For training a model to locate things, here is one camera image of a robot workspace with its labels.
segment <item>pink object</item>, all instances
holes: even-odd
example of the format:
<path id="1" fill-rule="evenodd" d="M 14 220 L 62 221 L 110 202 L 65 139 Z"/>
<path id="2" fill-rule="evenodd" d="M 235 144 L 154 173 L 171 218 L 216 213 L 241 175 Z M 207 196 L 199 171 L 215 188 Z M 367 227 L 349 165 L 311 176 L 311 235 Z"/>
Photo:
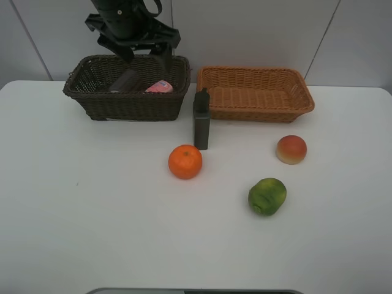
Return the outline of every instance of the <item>pink object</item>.
<path id="1" fill-rule="evenodd" d="M 157 83 L 153 84 L 149 87 L 146 92 L 153 92 L 153 93 L 170 93 L 173 92 L 173 86 L 169 84 L 167 81 L 158 81 Z"/>

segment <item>black bottle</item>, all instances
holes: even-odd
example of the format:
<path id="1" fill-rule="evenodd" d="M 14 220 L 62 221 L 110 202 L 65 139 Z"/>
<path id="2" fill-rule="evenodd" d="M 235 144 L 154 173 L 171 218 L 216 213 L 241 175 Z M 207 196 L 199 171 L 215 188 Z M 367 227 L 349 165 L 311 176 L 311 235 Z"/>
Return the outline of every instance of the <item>black bottle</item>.
<path id="1" fill-rule="evenodd" d="M 209 94 L 204 88 L 195 94 L 194 100 L 194 145 L 199 150 L 208 149 L 210 119 Z"/>

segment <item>light brown wicker basket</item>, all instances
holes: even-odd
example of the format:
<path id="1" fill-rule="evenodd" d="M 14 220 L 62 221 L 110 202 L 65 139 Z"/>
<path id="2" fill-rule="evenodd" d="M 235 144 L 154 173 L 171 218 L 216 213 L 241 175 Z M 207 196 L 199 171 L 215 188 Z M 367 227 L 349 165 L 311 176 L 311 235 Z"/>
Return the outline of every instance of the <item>light brown wicker basket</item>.
<path id="1" fill-rule="evenodd" d="M 304 78 L 292 69 L 207 66 L 197 90 L 207 88 L 211 118 L 290 123 L 314 109 Z"/>

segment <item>green fruit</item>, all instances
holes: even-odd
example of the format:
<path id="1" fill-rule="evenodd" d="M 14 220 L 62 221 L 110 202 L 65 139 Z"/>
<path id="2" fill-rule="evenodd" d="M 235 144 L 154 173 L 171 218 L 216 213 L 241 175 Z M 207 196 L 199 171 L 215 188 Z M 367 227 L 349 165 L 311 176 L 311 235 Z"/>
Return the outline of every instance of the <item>green fruit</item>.
<path id="1" fill-rule="evenodd" d="M 251 208 L 264 216 L 272 216 L 286 199 L 286 187 L 274 178 L 262 179 L 249 190 Z"/>

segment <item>red apple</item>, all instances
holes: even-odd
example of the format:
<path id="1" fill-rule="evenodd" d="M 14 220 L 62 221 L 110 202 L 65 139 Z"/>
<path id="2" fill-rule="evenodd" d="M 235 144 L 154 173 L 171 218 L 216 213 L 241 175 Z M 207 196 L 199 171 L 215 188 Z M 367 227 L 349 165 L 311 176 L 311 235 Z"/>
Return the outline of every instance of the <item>red apple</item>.
<path id="1" fill-rule="evenodd" d="M 281 138 L 276 146 L 276 156 L 285 164 L 298 164 L 306 156 L 305 141 L 294 135 Z"/>

